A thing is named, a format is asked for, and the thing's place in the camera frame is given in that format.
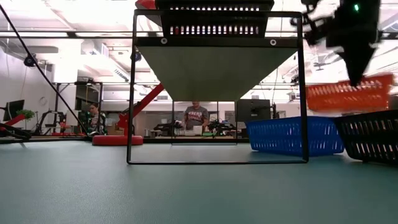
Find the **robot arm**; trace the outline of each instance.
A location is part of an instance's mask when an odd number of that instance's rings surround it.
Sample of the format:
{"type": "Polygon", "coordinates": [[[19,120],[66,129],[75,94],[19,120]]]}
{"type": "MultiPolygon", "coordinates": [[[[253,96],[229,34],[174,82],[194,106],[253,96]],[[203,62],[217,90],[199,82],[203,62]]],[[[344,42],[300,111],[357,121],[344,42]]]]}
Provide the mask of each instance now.
{"type": "MultiPolygon", "coordinates": [[[[363,73],[373,56],[382,32],[377,29],[381,0],[341,0],[334,16],[310,19],[311,14],[321,0],[301,0],[307,11],[303,13],[303,26],[310,26],[304,34],[309,46],[317,45],[326,38],[326,47],[341,47],[337,54],[346,63],[347,73],[352,86],[360,83],[363,73]]],[[[297,26],[294,19],[290,21],[297,26]]]]}

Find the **teal floor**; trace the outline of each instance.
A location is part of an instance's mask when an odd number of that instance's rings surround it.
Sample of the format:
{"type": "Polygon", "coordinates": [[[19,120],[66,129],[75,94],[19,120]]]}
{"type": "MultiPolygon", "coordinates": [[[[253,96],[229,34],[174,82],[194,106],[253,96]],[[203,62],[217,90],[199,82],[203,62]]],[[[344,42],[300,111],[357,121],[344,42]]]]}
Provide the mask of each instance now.
{"type": "Polygon", "coordinates": [[[133,162],[299,161],[295,156],[264,154],[250,144],[145,144],[131,150],[133,162]]]}
{"type": "Polygon", "coordinates": [[[0,145],[0,223],[397,222],[393,167],[344,155],[308,164],[128,166],[125,155],[124,147],[85,142],[0,145]]]}

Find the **cable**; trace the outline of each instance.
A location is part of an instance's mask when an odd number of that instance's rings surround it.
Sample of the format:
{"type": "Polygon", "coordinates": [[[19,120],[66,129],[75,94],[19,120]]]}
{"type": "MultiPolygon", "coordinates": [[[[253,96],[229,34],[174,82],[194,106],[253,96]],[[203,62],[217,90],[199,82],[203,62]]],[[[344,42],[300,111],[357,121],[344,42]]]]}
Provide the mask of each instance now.
{"type": "Polygon", "coordinates": [[[264,97],[264,99],[266,100],[267,99],[266,94],[264,93],[264,89],[262,88],[261,83],[262,83],[262,81],[260,82],[261,93],[262,93],[262,96],[264,97]]]}
{"type": "Polygon", "coordinates": [[[23,94],[24,94],[24,87],[25,87],[26,76],[27,76],[27,67],[25,68],[24,82],[22,83],[21,96],[19,97],[20,100],[22,99],[22,96],[23,96],[23,94]]]}
{"type": "MultiPolygon", "coordinates": [[[[27,48],[25,42],[22,40],[21,35],[19,35],[18,30],[15,28],[14,24],[12,23],[12,21],[10,20],[10,17],[8,16],[8,14],[6,13],[6,11],[4,10],[2,4],[0,4],[0,11],[3,13],[4,17],[6,18],[7,22],[9,23],[9,25],[12,27],[12,30],[14,31],[15,35],[17,35],[18,40],[21,42],[24,50],[26,51],[26,53],[28,54],[29,57],[32,57],[31,52],[29,51],[29,49],[27,48]]],[[[51,81],[49,80],[49,78],[47,78],[43,72],[43,70],[40,68],[39,64],[37,63],[36,60],[33,61],[33,63],[35,64],[35,66],[37,67],[37,69],[39,70],[40,74],[43,76],[43,78],[45,79],[45,81],[51,86],[51,88],[54,90],[54,92],[57,93],[58,97],[62,100],[62,102],[65,104],[65,106],[67,106],[68,110],[72,113],[73,117],[78,121],[79,125],[82,125],[82,128],[85,132],[86,135],[88,135],[87,130],[85,127],[83,127],[83,123],[79,120],[79,118],[77,117],[77,115],[75,114],[75,112],[73,112],[73,110],[70,108],[70,106],[68,105],[67,101],[64,99],[64,97],[57,91],[57,89],[52,85],[51,81]]]]}
{"type": "Polygon", "coordinates": [[[15,52],[15,51],[11,50],[11,48],[8,46],[9,44],[5,43],[3,40],[0,40],[0,42],[2,42],[2,43],[4,44],[4,46],[8,49],[8,51],[10,51],[11,53],[18,55],[18,56],[20,56],[21,58],[25,58],[24,56],[20,55],[19,53],[17,53],[17,52],[15,52]]]}
{"type": "Polygon", "coordinates": [[[393,30],[395,30],[395,31],[398,31],[398,29],[395,29],[395,28],[394,28],[394,25],[390,26],[389,28],[390,28],[390,29],[393,29],[393,30]]]}
{"type": "MultiPolygon", "coordinates": [[[[47,61],[46,60],[44,60],[44,75],[45,76],[47,76],[47,61]]],[[[43,88],[43,96],[42,97],[40,97],[40,99],[39,99],[39,105],[40,106],[45,106],[49,101],[46,99],[46,92],[47,92],[47,89],[46,88],[43,88]]]]}
{"type": "Polygon", "coordinates": [[[275,96],[275,90],[276,90],[276,81],[278,80],[278,69],[276,70],[276,77],[275,77],[275,83],[274,83],[274,91],[272,92],[272,100],[271,104],[274,104],[274,96],[275,96]]]}
{"type": "Polygon", "coordinates": [[[22,139],[22,140],[29,140],[32,137],[29,133],[27,133],[25,131],[22,131],[22,130],[17,129],[17,128],[13,128],[12,126],[3,126],[3,125],[4,124],[0,123],[0,126],[2,128],[4,128],[3,131],[6,133],[6,136],[12,136],[14,138],[22,139]]]}
{"type": "Polygon", "coordinates": [[[8,54],[6,52],[6,64],[7,64],[7,78],[10,78],[10,66],[8,65],[8,54]]]}

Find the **black basket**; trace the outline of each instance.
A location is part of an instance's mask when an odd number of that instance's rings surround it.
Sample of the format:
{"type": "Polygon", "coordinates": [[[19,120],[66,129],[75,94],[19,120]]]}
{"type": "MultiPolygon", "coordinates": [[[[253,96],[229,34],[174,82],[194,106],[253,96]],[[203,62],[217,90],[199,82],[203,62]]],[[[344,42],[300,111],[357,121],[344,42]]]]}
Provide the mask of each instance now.
{"type": "Polygon", "coordinates": [[[398,110],[335,118],[348,155],[398,165],[398,110]]]}
{"type": "MultiPolygon", "coordinates": [[[[196,10],[215,13],[218,11],[270,11],[273,0],[257,1],[173,1],[156,0],[161,10],[196,10]]],[[[268,18],[258,16],[209,16],[203,13],[195,16],[163,15],[163,35],[184,37],[262,37],[264,38],[268,18]]]]}

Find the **orange basket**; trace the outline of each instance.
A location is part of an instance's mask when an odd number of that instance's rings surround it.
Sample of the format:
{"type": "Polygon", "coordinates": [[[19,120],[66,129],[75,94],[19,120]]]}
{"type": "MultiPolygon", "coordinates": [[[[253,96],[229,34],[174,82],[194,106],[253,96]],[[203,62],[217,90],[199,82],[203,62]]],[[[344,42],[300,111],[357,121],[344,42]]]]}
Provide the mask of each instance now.
{"type": "Polygon", "coordinates": [[[363,78],[357,87],[349,81],[308,86],[308,108],[317,112],[386,110],[393,81],[392,73],[380,73],[363,78]]]}

